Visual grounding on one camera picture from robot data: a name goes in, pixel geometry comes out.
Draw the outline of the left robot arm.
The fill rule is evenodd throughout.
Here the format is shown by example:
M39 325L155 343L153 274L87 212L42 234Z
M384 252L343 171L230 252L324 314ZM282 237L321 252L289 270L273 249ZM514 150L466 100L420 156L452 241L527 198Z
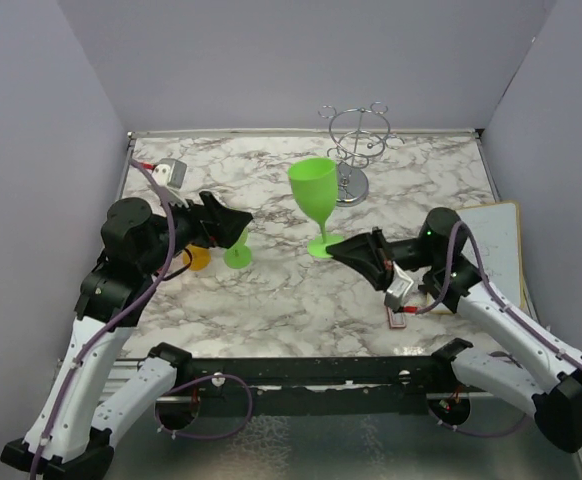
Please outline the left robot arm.
M104 248L80 286L60 371L35 423L4 446L2 463L31 478L102 479L118 443L149 406L165 392L189 388L190 354L160 344L130 380L101 398L173 257L189 245L228 249L253 220L208 191L200 199L165 201L163 215L137 197L109 208L101 228Z

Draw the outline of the green wine glass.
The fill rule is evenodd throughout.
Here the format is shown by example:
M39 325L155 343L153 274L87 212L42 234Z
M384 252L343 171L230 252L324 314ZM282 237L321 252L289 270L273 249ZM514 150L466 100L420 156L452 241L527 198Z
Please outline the green wine glass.
M225 251L223 259L227 267L231 269L243 269L251 263L252 253L247 246L247 238L248 229L245 228L237 241Z
M319 227L307 251L316 258L331 258L329 246L343 237L327 231L327 221L338 199L337 165L330 158L312 157L294 163L287 171L292 194L300 210Z

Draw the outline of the orange wine glass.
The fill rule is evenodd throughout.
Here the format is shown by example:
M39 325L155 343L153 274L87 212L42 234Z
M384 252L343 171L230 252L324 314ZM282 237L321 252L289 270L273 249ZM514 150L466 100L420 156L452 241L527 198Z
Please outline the orange wine glass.
M190 244L183 251L183 265L191 271L205 269L210 261L211 255L207 248Z

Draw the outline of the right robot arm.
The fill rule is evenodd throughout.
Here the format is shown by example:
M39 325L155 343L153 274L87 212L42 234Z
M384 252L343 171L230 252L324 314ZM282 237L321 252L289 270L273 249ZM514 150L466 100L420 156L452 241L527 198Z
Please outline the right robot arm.
M558 449L582 447L582 351L560 340L511 303L488 278L481 258L463 253L475 237L452 209L432 209L417 237L389 242L381 229L327 247L361 274L397 310L413 287L410 272L424 269L423 287L436 304L476 323L512 354L507 365L457 339L437 351L432 383L452 391L476 387L533 418Z

